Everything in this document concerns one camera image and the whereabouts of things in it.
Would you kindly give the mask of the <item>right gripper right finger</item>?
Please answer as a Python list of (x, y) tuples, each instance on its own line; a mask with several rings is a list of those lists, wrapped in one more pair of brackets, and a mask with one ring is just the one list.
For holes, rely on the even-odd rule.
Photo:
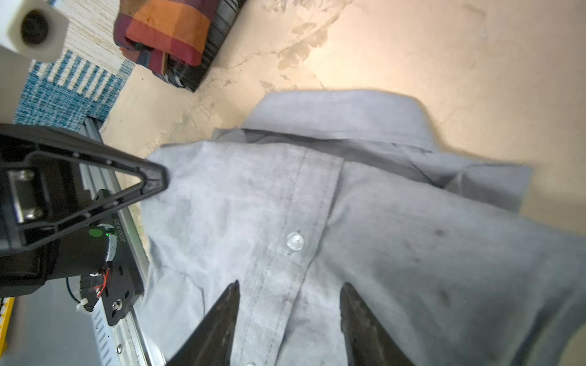
[(340, 291), (340, 316), (348, 365), (414, 366), (348, 282)]

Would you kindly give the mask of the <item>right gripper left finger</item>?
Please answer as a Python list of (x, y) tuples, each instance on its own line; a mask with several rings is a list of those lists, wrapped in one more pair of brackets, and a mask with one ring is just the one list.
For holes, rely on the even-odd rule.
[(240, 305), (240, 284), (229, 284), (167, 365), (229, 366)]

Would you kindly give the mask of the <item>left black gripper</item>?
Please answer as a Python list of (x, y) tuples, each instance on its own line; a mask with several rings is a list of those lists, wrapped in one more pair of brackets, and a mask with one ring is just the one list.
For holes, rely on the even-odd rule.
[[(95, 201), (83, 187), (82, 165), (140, 181)], [(104, 273), (119, 235), (110, 224), (85, 226), (168, 186), (165, 167), (80, 134), (2, 124), (1, 296), (32, 294), (49, 280)]]

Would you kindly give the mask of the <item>grey long sleeve shirt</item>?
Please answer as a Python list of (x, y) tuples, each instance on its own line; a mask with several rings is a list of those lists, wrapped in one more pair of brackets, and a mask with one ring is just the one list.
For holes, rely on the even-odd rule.
[(526, 166), (443, 152), (412, 98), (267, 95), (161, 146), (139, 309), (170, 360), (232, 282), (235, 365), (342, 365), (351, 283), (417, 365), (554, 365), (585, 323), (585, 240), (520, 217)]

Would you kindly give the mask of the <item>folded plaid flannel shirt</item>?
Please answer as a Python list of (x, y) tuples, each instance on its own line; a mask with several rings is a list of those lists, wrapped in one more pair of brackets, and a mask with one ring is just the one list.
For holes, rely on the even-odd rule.
[(130, 61), (163, 75), (169, 59), (200, 66), (217, 1), (121, 1), (114, 42)]

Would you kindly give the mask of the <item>dark checked folded shirt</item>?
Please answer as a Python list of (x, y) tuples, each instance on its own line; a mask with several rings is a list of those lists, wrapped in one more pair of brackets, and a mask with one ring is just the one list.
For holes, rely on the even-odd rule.
[(195, 92), (211, 68), (221, 46), (235, 23), (246, 0), (221, 0), (208, 31), (204, 52), (199, 66), (190, 66), (182, 61), (166, 57), (163, 75), (158, 78), (177, 88)]

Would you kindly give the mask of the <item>aluminium front rail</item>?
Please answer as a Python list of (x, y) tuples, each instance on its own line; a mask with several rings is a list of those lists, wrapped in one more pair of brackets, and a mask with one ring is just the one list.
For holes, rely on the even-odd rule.
[(103, 365), (164, 365), (166, 361), (140, 328), (136, 309), (142, 305), (148, 259), (137, 227), (127, 209), (105, 223), (118, 236), (107, 289), (91, 313)]

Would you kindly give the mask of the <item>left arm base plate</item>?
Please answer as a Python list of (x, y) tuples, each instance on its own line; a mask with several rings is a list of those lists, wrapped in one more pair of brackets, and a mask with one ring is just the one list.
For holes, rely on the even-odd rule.
[(109, 326), (128, 315), (143, 294), (140, 272), (133, 262), (114, 260), (101, 274), (85, 274), (79, 281), (79, 309), (103, 310)]

